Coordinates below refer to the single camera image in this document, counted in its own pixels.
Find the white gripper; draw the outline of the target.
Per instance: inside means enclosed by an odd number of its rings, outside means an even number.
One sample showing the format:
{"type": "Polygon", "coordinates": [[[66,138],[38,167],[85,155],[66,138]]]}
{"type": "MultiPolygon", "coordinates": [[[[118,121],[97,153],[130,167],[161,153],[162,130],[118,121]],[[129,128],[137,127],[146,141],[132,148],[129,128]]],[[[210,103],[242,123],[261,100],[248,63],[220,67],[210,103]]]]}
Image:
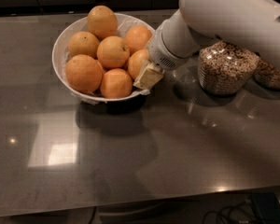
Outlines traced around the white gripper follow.
{"type": "Polygon", "coordinates": [[[133,83],[141,90],[150,90],[162,80],[164,70],[175,70],[189,59],[188,26],[183,21],[165,20],[147,43],[147,48],[152,62],[144,62],[133,83]]]}

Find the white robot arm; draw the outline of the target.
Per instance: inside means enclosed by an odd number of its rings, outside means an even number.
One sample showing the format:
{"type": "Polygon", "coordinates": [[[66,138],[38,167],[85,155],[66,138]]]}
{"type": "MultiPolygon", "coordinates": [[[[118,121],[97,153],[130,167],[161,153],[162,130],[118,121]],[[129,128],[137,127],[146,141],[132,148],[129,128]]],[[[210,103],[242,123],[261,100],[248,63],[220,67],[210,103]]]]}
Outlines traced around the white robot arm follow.
{"type": "Polygon", "coordinates": [[[280,70],[280,4],[274,0],[179,0],[147,43],[149,59],[134,86],[149,90],[204,43],[221,39],[257,52],[280,70]]]}

